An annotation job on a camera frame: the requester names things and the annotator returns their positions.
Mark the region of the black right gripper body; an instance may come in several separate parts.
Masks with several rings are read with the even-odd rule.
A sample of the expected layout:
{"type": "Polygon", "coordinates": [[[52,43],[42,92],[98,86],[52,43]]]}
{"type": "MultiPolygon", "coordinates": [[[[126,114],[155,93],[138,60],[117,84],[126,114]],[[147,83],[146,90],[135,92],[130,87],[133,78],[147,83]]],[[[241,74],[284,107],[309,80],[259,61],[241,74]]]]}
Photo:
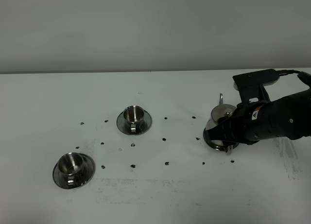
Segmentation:
{"type": "Polygon", "coordinates": [[[259,101],[245,105],[239,103],[231,116],[230,141],[252,145],[260,140],[269,139],[267,118],[263,113],[263,106],[268,101],[259,101]]]}

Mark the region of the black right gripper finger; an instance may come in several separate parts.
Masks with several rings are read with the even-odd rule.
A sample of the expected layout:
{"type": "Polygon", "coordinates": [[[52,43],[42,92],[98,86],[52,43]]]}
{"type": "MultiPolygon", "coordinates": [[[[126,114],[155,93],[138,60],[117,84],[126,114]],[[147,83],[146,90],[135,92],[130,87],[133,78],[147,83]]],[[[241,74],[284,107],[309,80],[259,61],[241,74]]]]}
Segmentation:
{"type": "Polygon", "coordinates": [[[222,117],[212,127],[213,121],[210,119],[205,127],[205,142],[209,146],[237,146],[237,142],[232,135],[230,121],[230,117],[222,117]]]}

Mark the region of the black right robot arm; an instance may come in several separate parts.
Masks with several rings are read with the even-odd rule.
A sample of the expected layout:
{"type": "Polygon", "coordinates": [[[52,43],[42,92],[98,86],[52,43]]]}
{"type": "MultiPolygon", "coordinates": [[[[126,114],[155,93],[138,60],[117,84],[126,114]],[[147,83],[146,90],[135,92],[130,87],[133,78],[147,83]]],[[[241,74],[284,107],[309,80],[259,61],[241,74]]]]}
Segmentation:
{"type": "Polygon", "coordinates": [[[233,114],[204,131],[205,140],[252,145],[271,138],[291,140],[311,135],[311,90],[288,95],[273,102],[237,108],[233,114]]]}

